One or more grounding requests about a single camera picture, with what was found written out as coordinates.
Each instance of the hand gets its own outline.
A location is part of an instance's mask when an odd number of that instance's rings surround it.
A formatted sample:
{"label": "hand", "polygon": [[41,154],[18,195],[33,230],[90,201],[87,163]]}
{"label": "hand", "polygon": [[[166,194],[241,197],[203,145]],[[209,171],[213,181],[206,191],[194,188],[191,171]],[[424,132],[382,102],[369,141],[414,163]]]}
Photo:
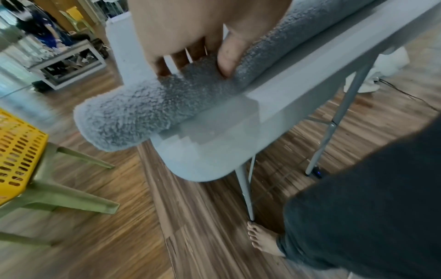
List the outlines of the hand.
{"label": "hand", "polygon": [[[158,76],[170,70],[171,55],[178,69],[207,54],[218,53],[223,76],[229,77],[252,43],[273,29],[291,0],[129,0],[144,55]],[[223,24],[229,35],[223,39]]]}

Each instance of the fluffy gray fabric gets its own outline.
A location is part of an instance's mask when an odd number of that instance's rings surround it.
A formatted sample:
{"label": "fluffy gray fabric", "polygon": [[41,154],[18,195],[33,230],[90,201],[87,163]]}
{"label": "fluffy gray fabric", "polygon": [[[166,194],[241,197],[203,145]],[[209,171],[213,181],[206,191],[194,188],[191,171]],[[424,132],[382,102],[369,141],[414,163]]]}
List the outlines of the fluffy gray fabric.
{"label": "fluffy gray fabric", "polygon": [[74,119],[87,141],[104,151],[136,146],[247,85],[302,42],[374,0],[295,0],[278,27],[244,56],[233,78],[219,74],[215,57],[164,80],[146,80],[86,100]]}

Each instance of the rolled gray towel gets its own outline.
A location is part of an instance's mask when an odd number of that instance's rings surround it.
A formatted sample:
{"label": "rolled gray towel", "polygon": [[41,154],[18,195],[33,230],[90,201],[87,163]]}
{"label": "rolled gray towel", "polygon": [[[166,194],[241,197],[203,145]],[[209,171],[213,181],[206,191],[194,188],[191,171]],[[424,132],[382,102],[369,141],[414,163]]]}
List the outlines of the rolled gray towel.
{"label": "rolled gray towel", "polygon": [[243,92],[295,47],[373,1],[295,0],[279,25],[246,53],[232,78],[222,78],[216,58],[208,57],[163,80],[122,86],[88,99],[75,108],[73,117],[81,134],[98,149],[136,146]]}

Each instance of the foot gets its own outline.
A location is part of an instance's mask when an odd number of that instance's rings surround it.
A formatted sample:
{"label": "foot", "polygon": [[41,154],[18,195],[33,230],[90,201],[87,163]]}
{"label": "foot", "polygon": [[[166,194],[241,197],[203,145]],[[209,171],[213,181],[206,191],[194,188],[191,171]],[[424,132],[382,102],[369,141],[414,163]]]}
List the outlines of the foot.
{"label": "foot", "polygon": [[270,231],[261,225],[257,225],[256,223],[248,222],[248,235],[254,248],[271,255],[285,257],[277,246],[277,233]]}

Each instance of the chair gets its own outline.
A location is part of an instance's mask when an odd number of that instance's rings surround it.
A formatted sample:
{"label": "chair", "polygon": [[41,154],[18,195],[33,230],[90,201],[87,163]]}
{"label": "chair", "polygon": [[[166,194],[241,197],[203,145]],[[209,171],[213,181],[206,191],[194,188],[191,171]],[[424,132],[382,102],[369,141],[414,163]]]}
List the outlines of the chair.
{"label": "chair", "polygon": [[[114,166],[48,142],[48,135],[0,109],[0,218],[17,208],[53,210],[61,206],[114,214],[119,204],[54,182],[57,153],[111,169]],[[0,241],[52,245],[38,239],[0,233]]]}
{"label": "chair", "polygon": [[94,29],[90,26],[90,24],[88,24],[87,21],[84,20],[83,15],[78,11],[78,8],[76,6],[73,6],[66,11],[60,11],[60,13],[68,19],[68,21],[73,25],[77,32],[82,31],[78,28],[78,24],[82,23],[86,26],[87,29],[92,32],[92,34],[95,34]]}

